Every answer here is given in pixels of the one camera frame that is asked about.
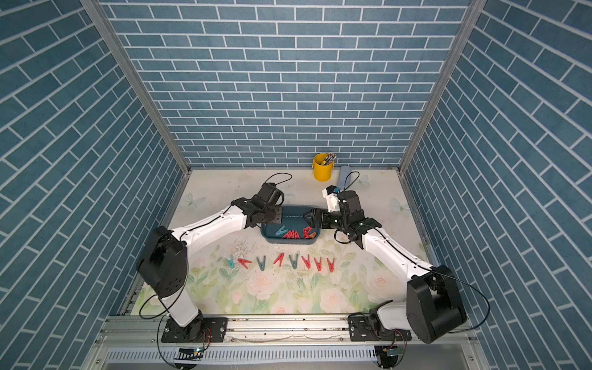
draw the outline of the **brick wallpaper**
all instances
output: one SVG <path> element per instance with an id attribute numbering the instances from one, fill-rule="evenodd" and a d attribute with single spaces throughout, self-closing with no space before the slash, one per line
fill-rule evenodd
<path id="1" fill-rule="evenodd" d="M 0 9 L 0 369 L 69 369 L 181 174 L 78 0 Z"/>
<path id="2" fill-rule="evenodd" d="M 396 166 L 469 0 L 104 0 L 194 167 Z"/>
<path id="3" fill-rule="evenodd" d="M 591 86 L 591 2 L 489 0 L 409 168 L 492 368 L 592 368 Z"/>

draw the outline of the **dark teal tray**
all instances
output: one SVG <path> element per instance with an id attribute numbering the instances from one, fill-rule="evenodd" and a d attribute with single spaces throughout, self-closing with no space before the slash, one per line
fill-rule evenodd
<path id="1" fill-rule="evenodd" d="M 281 224 L 262 224 L 261 225 L 261 235 L 269 243 L 276 243 L 276 244 L 313 244 L 317 241 L 318 237 L 321 235 L 321 228 L 320 227 L 313 227 L 312 233 L 317 233 L 316 237 L 313 239 L 304 239 L 302 235 L 302 230 L 308 227 L 306 221 L 302 215 L 307 211 L 312 210 L 314 207 L 309 205 L 283 205 L 282 206 L 282 223 Z M 275 233 L 284 226 L 284 230 L 295 230 L 298 232 L 298 236 L 300 239 L 283 239 L 283 235 L 276 236 Z"/>

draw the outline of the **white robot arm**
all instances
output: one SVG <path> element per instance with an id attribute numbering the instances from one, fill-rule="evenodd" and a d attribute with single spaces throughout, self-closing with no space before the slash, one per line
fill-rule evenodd
<path id="1" fill-rule="evenodd" d="M 315 208 L 303 215 L 310 226 L 337 229 L 351 242 L 376 256 L 402 282 L 407 282 L 407 301 L 386 303 L 375 312 L 376 332 L 412 329 L 431 343 L 466 321 L 452 272 L 420 260 L 392 239 L 373 218 L 366 218 L 354 191 L 338 193 L 335 186 L 323 190 L 327 209 Z M 240 198 L 224 211 L 191 225 L 167 230 L 157 228 L 144 247 L 138 271 L 156 291 L 163 305 L 187 338 L 195 338 L 201 317 L 185 288 L 188 259 L 204 246 L 231 232 L 257 223 L 281 222 L 284 194 L 273 183 L 264 183 L 251 199 Z"/>

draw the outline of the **yellow metal cup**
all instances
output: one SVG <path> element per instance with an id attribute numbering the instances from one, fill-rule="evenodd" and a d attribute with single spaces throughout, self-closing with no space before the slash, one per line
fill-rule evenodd
<path id="1" fill-rule="evenodd" d="M 327 153 L 319 153 L 314 156 L 313 160 L 314 178 L 320 182 L 329 181 L 329 179 L 331 178 L 331 171 L 333 170 L 333 165 L 335 164 L 335 162 L 332 162 L 329 165 L 322 165 L 326 156 Z"/>

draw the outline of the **table surface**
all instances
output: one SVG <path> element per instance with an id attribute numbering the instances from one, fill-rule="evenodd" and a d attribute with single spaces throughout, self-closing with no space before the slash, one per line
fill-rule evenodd
<path id="1" fill-rule="evenodd" d="M 360 178 L 349 190 L 359 195 L 367 217 L 380 222 L 386 231 L 411 253 L 427 260 L 417 227 L 395 170 L 359 170 Z M 226 209 L 232 200 L 250 198 L 260 185 L 277 170 L 196 170 L 193 171 L 169 228 L 184 226 Z M 286 196 L 284 204 L 311 205 L 326 208 L 322 189 L 337 182 L 339 170 L 331 180 L 318 182 L 311 170 L 288 170 L 294 177 L 278 185 Z M 278 175 L 279 182 L 286 175 Z M 282 266 L 273 264 L 284 252 Z M 298 257 L 293 269 L 289 255 L 310 255 L 307 269 Z M 231 269 L 225 258 L 234 258 Z M 261 271 L 256 257 L 266 256 Z M 313 258 L 323 258 L 317 271 Z M 238 258 L 252 261 L 245 269 Z M 333 260 L 330 272 L 327 258 Z M 189 261 L 186 285 L 191 299 L 204 314 L 281 314 L 281 313 L 348 313 L 368 311 L 387 300 L 404 301 L 406 284 L 370 253 L 355 243 L 339 244 L 332 230 L 322 230 L 311 245 L 272 244 L 259 228 L 237 231 L 202 248 Z M 138 315 L 140 306 L 153 294 L 144 284 L 132 309 Z M 152 298 L 142 314 L 157 314 L 162 306 Z"/>

